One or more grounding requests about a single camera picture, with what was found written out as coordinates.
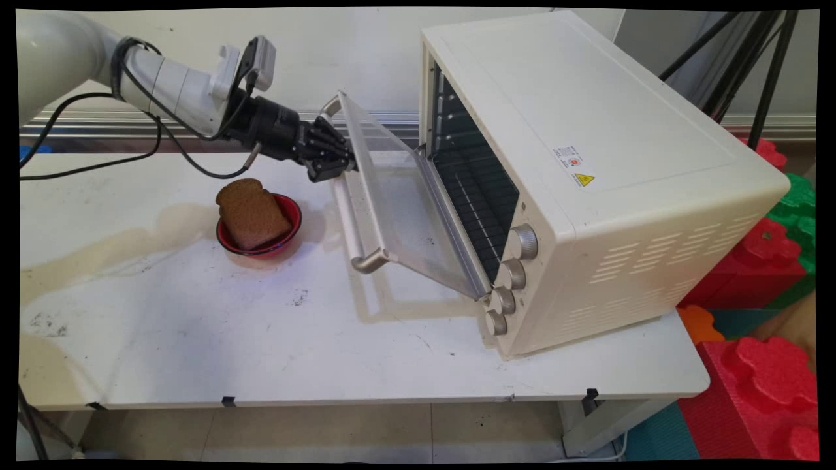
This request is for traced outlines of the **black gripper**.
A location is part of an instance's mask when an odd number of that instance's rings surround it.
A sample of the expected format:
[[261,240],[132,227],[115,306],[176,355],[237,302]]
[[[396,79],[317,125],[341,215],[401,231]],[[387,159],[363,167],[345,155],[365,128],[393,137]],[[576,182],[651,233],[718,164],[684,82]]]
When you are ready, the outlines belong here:
[[304,164],[313,183],[338,178],[356,167],[346,138],[322,116],[307,122],[296,111],[269,99],[233,96],[225,120],[224,140],[248,151],[260,143],[260,153],[266,157]]

